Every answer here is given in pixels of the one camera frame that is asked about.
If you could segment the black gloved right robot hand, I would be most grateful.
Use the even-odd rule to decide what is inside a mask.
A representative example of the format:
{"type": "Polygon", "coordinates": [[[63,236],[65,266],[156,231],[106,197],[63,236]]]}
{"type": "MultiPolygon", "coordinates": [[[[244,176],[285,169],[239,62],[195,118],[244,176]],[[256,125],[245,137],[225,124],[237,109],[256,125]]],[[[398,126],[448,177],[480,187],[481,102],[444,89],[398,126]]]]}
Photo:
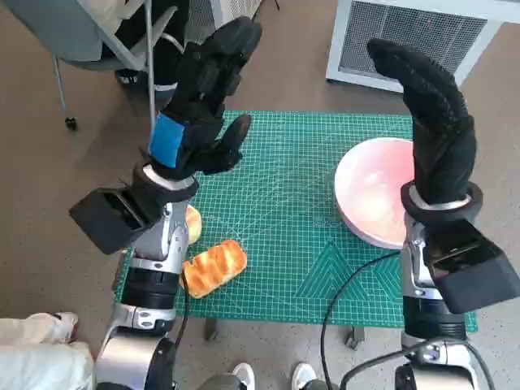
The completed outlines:
{"type": "Polygon", "coordinates": [[[375,70],[403,88],[413,121],[419,196],[430,205],[464,199],[475,166],[475,120],[453,75],[406,45],[373,38],[366,49],[375,70]]]}

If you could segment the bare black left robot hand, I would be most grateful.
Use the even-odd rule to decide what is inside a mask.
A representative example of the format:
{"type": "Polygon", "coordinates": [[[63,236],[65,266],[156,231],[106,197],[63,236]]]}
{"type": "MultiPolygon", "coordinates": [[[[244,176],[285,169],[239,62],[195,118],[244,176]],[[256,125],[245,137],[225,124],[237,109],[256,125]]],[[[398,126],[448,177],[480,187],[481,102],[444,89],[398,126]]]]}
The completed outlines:
{"type": "Polygon", "coordinates": [[[252,122],[240,115],[223,125],[224,101],[241,82],[241,70],[262,36],[262,27],[241,16],[201,44],[190,42],[177,68],[178,85],[158,113],[149,141],[149,162],[162,177],[182,180],[232,169],[252,122]]]}

